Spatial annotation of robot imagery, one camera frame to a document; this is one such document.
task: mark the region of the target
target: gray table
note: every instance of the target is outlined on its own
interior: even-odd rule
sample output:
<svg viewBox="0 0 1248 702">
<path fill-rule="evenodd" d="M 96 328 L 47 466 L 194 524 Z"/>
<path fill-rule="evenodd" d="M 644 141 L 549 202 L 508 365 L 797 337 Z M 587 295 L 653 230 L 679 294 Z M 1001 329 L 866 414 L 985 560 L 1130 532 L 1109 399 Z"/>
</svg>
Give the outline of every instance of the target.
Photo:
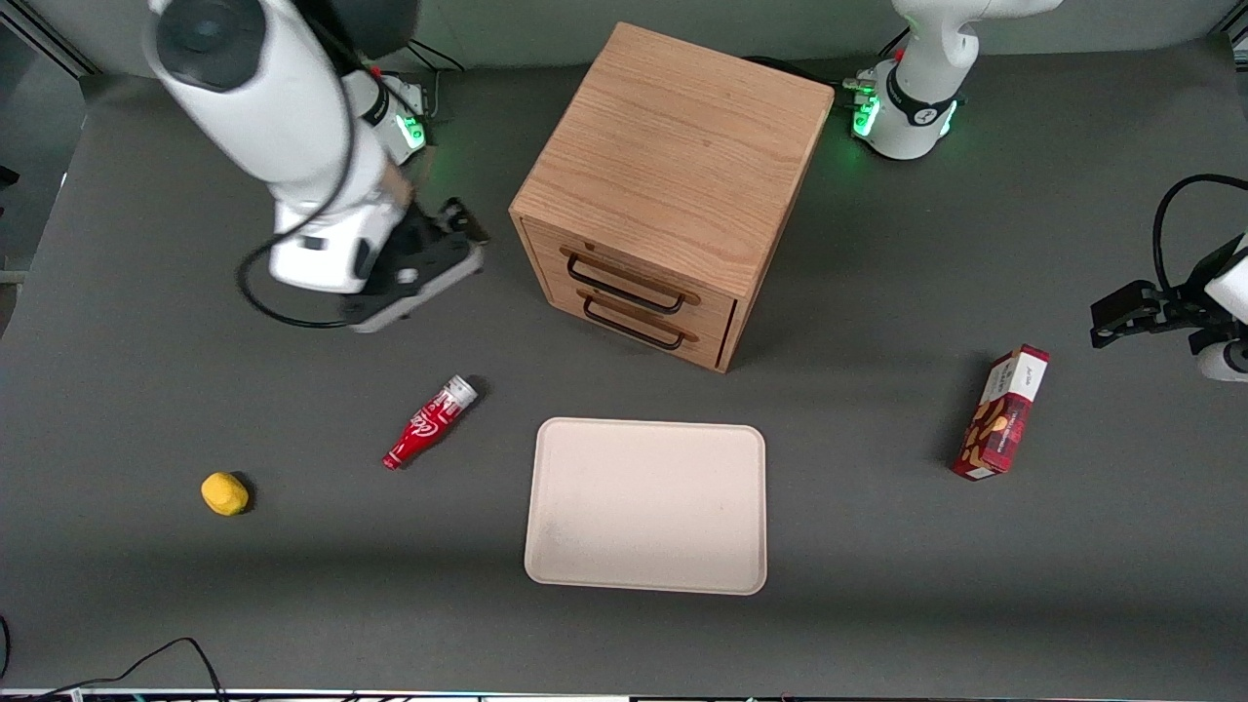
<svg viewBox="0 0 1248 702">
<path fill-rule="evenodd" d="M 509 230 L 582 72 L 448 76 L 424 200 L 463 196 L 497 241 L 483 275 L 374 336 L 248 310 L 231 270 L 268 231 L 263 187 L 154 84 L 94 86 L 0 342 L 7 685 L 193 635 L 233 687 L 1248 693 L 1246 390 L 1202 380 L 1182 335 L 1087 340 L 1088 304 L 1151 276 L 1166 187 L 1244 172 L 1223 42 L 985 59 L 921 162 L 872 156 L 837 116 L 724 377 L 549 309 Z M 1186 194 L 1172 266 L 1246 220 L 1238 192 Z M 971 485 L 952 445 L 986 361 L 1021 342 L 1053 353 L 1028 435 L 1015 472 Z M 488 396 L 383 470 L 457 372 Z M 763 592 L 530 582 L 533 440 L 558 415 L 759 427 Z M 253 513 L 203 507 L 217 470 L 255 480 Z M 134 683 L 206 681 L 182 652 Z"/>
</svg>

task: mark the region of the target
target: yellow toy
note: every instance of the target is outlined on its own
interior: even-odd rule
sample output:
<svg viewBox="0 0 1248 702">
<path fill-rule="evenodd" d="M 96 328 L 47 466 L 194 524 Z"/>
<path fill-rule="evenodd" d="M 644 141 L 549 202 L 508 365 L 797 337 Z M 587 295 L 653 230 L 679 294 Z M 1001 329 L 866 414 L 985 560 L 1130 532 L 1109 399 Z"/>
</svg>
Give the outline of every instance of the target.
<svg viewBox="0 0 1248 702">
<path fill-rule="evenodd" d="M 212 473 L 200 486 L 200 495 L 213 512 L 232 517 L 247 508 L 251 496 L 238 478 L 230 473 Z"/>
</svg>

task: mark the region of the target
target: metal handle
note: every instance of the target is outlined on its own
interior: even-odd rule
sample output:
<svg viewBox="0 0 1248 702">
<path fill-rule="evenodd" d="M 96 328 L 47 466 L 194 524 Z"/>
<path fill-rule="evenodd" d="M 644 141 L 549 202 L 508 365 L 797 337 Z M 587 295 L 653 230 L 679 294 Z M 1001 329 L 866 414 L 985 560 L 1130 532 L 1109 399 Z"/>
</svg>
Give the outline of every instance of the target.
<svg viewBox="0 0 1248 702">
<path fill-rule="evenodd" d="M 636 305 L 638 307 L 645 307 L 646 310 L 650 310 L 651 312 L 658 312 L 660 315 L 674 315 L 674 314 L 676 314 L 676 310 L 679 310 L 680 306 L 685 304 L 685 294 L 684 292 L 678 294 L 676 295 L 676 301 L 673 302 L 671 305 L 663 306 L 663 305 L 659 305 L 658 302 L 651 302 L 651 301 L 646 300 L 645 297 L 640 297 L 638 295 L 633 295 L 631 292 L 629 292 L 626 290 L 620 290 L 619 287 L 615 287 L 614 285 L 608 285 L 608 284 L 605 284 L 605 282 L 603 282 L 600 280 L 594 280 L 594 279 L 592 279 L 592 277 L 589 277 L 589 276 L 587 276 L 584 274 L 578 274 L 575 271 L 575 267 L 577 267 L 577 261 L 579 261 L 579 260 L 580 259 L 579 259 L 579 256 L 577 256 L 577 254 L 568 254 L 568 275 L 572 276 L 572 280 L 583 282 L 585 285 L 593 285 L 594 287 L 602 290 L 603 292 L 609 292 L 609 294 L 612 294 L 612 295 L 614 295 L 614 296 L 617 296 L 617 297 L 619 297 L 622 300 L 628 300 L 629 302 Z"/>
<path fill-rule="evenodd" d="M 675 351 L 676 349 L 680 349 L 680 345 L 685 341 L 685 332 L 683 332 L 683 331 L 676 332 L 676 340 L 675 341 L 659 341 L 658 339 L 655 339 L 655 337 L 653 337 L 653 336 L 650 336 L 648 334 L 641 334 L 640 331 L 636 331 L 635 329 L 631 329 L 631 327 L 626 327 L 626 326 L 617 322 L 615 320 L 608 320 L 607 317 L 604 317 L 604 316 L 602 316 L 599 314 L 595 314 L 593 310 L 589 309 L 589 306 L 593 305 L 593 304 L 594 304 L 594 299 L 587 295 L 585 296 L 585 306 L 584 306 L 584 311 L 585 311 L 585 317 L 587 319 L 594 320 L 595 322 L 598 322 L 598 324 L 600 324 L 603 326 L 614 329 L 615 331 L 618 331 L 620 334 L 626 334 L 626 335 L 631 336 L 633 339 L 635 339 L 638 341 L 649 344 L 650 346 L 654 346 L 656 349 L 663 349 L 664 351 Z"/>
</svg>

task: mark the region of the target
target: white tray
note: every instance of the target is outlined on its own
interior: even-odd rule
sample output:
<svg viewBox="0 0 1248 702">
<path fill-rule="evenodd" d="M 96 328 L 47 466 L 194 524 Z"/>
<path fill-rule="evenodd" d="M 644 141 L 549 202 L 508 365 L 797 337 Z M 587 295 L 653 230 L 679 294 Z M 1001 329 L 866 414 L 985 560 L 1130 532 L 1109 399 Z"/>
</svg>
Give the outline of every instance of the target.
<svg viewBox="0 0 1248 702">
<path fill-rule="evenodd" d="M 764 466 L 749 426 L 549 420 L 524 570 L 545 585 L 754 595 L 768 578 Z"/>
</svg>

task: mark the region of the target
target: wooden drawer cabinet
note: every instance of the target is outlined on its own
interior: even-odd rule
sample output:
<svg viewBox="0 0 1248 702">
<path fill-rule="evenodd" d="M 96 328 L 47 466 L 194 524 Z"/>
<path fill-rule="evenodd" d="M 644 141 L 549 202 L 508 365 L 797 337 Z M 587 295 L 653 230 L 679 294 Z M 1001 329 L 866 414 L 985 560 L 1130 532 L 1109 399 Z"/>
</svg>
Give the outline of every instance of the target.
<svg viewBox="0 0 1248 702">
<path fill-rule="evenodd" d="M 618 25 L 512 202 L 547 300 L 726 371 L 831 102 Z"/>
</svg>

